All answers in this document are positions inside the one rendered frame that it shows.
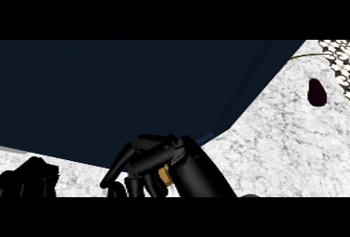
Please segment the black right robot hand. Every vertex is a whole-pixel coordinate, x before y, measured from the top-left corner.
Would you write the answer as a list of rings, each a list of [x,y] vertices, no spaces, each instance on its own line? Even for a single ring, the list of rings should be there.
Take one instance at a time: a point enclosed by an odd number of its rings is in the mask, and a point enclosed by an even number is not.
[[[165,197],[163,172],[181,197],[236,196],[230,184],[190,136],[141,134],[119,151],[100,187],[109,197]]]

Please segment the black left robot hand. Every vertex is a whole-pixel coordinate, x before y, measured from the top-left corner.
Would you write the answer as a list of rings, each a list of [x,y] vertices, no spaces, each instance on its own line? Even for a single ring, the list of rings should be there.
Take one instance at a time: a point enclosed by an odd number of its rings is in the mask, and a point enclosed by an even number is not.
[[[32,156],[16,170],[0,174],[0,197],[51,198],[57,179],[59,167]]]

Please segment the dark purple eggplant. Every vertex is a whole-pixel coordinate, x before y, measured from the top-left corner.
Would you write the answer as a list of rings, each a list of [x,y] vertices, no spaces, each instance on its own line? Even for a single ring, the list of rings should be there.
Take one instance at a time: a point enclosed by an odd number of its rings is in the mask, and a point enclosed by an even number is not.
[[[326,104],[326,92],[317,79],[308,80],[307,101],[313,106]]]

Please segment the thin green stem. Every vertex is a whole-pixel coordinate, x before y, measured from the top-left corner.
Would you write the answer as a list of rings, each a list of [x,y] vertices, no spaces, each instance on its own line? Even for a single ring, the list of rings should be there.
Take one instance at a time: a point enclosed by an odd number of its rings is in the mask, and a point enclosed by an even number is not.
[[[301,57],[307,57],[307,56],[332,56],[330,54],[326,53],[313,53],[313,54],[301,54],[301,55],[295,55],[289,58],[289,60],[301,58]]]

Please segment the black white patterned object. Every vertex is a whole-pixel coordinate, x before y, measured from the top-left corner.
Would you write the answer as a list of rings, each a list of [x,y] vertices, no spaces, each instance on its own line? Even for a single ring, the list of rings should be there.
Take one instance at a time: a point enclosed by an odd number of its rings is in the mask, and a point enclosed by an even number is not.
[[[342,95],[350,102],[350,40],[319,40]]]

